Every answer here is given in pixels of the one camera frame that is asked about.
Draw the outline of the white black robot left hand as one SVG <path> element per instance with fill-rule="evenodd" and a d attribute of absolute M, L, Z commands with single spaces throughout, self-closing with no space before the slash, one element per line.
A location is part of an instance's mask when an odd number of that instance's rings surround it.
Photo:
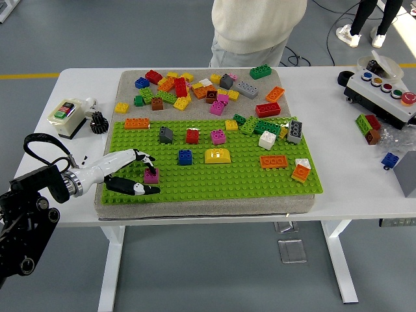
<path fill-rule="evenodd" d="M 101 183 L 104 183 L 108 190 L 126 195 L 158 194 L 161 192 L 159 187 L 151 187 L 126 178 L 112 176 L 113 173 L 134 161 L 141 161 L 149 168 L 151 173 L 155 174 L 156 169 L 152 163 L 154 160 L 154 157 L 137 149 L 109 153 L 90 166 L 73 172 L 76 177 L 74 180 L 75 195 L 82 196 L 93 184 Z"/>

